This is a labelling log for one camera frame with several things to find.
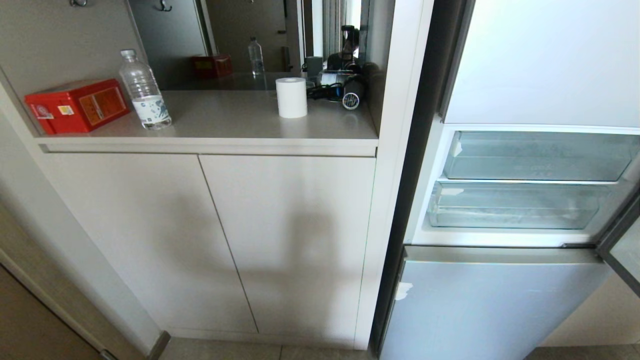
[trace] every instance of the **plastic water bottle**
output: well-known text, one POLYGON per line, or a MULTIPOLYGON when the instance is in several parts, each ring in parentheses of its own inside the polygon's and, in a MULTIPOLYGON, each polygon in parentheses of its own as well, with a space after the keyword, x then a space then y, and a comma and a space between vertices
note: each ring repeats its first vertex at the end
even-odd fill
POLYGON ((158 130, 171 125, 171 116, 164 105, 154 73, 149 65, 136 56, 134 49, 120 51, 123 63, 120 77, 131 96, 133 107, 138 113, 142 126, 158 130))
POLYGON ((255 37, 251 37, 249 43, 249 60, 251 60, 251 70, 253 75, 261 75, 264 73, 264 62, 262 62, 262 46, 258 44, 255 37))

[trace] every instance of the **bottle label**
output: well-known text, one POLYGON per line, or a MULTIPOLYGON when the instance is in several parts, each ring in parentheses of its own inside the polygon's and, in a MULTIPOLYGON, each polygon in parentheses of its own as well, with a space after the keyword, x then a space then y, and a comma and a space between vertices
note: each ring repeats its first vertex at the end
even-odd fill
POLYGON ((143 124, 155 124, 156 122, 171 120, 162 95, 151 95, 135 99, 133 100, 133 107, 136 108, 136 113, 138 113, 138 117, 143 124))

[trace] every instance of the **mirror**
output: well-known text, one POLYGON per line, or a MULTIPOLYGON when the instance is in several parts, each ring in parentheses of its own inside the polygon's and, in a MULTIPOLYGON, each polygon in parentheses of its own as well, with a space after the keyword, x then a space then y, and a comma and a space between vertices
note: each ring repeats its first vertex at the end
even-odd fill
POLYGON ((274 90, 275 79, 358 63, 368 0, 129 0, 161 90, 274 90), (262 49, 254 75, 249 45, 262 49))

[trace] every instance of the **refrigerator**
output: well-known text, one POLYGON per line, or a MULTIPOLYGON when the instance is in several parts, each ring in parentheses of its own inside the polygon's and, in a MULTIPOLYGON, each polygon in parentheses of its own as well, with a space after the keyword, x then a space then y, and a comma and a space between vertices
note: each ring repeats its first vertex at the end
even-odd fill
POLYGON ((640 295, 640 2, 436 0, 372 341, 522 360, 640 295))

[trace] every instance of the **bottle cap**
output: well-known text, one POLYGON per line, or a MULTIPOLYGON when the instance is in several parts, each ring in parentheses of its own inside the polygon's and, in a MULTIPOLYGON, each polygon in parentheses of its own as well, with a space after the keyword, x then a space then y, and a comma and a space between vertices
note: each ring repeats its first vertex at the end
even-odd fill
POLYGON ((134 49, 124 49, 124 50, 120 50, 120 55, 126 58, 131 56, 136 56, 136 51, 134 49))

